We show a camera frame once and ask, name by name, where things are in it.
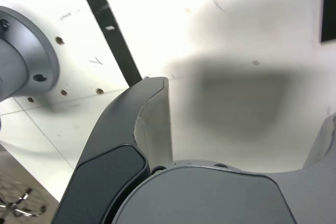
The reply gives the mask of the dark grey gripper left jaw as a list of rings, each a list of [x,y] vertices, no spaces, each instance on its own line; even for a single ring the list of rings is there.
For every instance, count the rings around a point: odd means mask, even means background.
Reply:
[[[112,223],[152,169],[172,161],[169,81],[147,78],[100,115],[52,222]]]

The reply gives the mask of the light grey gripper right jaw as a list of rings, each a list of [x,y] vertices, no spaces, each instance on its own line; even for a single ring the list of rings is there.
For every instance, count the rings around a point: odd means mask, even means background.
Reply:
[[[335,116],[324,121],[303,169],[166,169],[141,183],[112,222],[335,223]]]

